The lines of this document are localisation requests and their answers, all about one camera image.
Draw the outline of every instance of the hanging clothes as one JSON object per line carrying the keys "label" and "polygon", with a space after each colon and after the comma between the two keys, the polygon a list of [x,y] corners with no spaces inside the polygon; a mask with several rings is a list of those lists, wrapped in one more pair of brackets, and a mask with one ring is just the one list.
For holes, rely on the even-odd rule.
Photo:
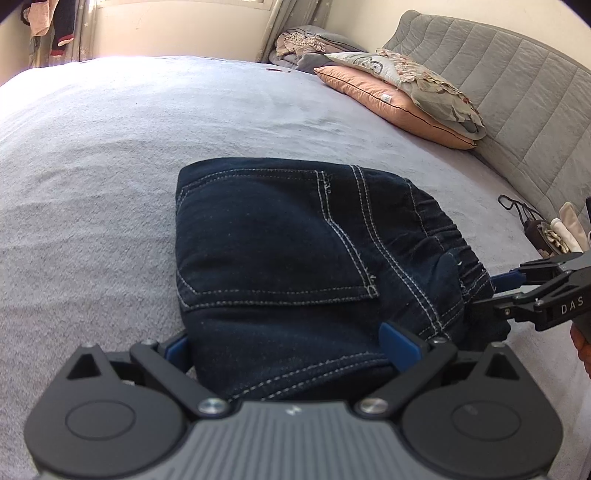
{"label": "hanging clothes", "polygon": [[66,45],[74,40],[76,0],[41,0],[25,2],[21,10],[23,23],[31,28],[31,36],[42,37],[53,22],[54,37],[51,55],[61,56]]}

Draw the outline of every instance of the floral pillow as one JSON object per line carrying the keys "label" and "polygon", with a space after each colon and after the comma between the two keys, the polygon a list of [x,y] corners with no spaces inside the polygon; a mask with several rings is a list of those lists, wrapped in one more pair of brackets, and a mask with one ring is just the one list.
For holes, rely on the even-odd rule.
{"label": "floral pillow", "polygon": [[480,113],[470,99],[445,78],[401,53],[329,53],[333,62],[353,67],[401,89],[417,107],[472,140],[486,135]]}

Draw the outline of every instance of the dark blue jeans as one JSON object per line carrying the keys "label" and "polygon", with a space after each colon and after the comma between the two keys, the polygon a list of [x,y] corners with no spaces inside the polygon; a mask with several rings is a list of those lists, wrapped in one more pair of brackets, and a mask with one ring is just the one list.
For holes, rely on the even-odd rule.
{"label": "dark blue jeans", "polygon": [[197,376],[222,397],[361,396],[393,374],[385,320],[472,349],[509,332],[464,319],[492,296],[488,273],[437,202],[396,175],[218,158],[181,170],[176,204],[181,314]]}

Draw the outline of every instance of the bed headboard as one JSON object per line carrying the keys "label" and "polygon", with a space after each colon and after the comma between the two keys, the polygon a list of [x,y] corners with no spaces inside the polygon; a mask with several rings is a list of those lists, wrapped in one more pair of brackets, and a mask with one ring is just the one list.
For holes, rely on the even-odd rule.
{"label": "bed headboard", "polygon": [[591,71],[523,35],[407,11],[385,48],[467,94],[488,136],[474,150],[549,219],[567,200],[589,229]]}

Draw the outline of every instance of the pink pillow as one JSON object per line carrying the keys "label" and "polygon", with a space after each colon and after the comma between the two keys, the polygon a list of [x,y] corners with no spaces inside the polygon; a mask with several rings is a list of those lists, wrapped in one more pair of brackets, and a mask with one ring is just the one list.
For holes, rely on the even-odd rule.
{"label": "pink pillow", "polygon": [[341,65],[314,69],[328,86],[357,100],[373,113],[413,135],[449,148],[469,150],[476,143],[442,125],[417,107],[402,90],[370,73]]}

